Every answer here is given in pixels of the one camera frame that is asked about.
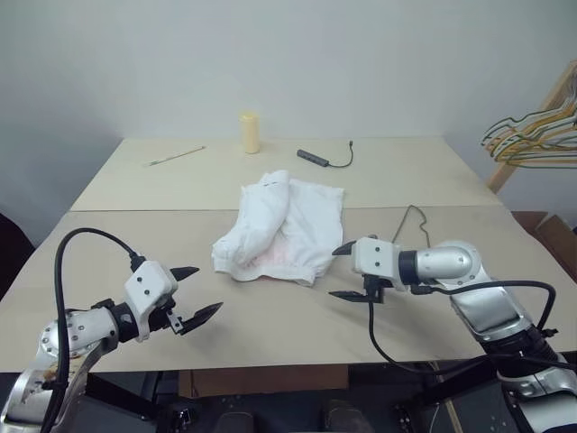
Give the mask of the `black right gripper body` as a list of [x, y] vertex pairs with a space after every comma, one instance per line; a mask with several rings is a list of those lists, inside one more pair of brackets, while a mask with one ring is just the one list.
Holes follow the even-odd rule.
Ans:
[[368, 303], [382, 304], [385, 298], [385, 289], [391, 287], [391, 282], [380, 276], [363, 274], [363, 288], [365, 301]]

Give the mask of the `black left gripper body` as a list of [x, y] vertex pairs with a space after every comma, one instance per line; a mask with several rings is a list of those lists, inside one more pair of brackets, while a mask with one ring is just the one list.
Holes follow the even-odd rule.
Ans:
[[175, 300], [172, 296], [168, 296], [160, 306], [153, 309], [148, 318], [151, 333], [170, 328], [175, 335], [184, 334], [182, 317], [175, 313], [175, 307]]

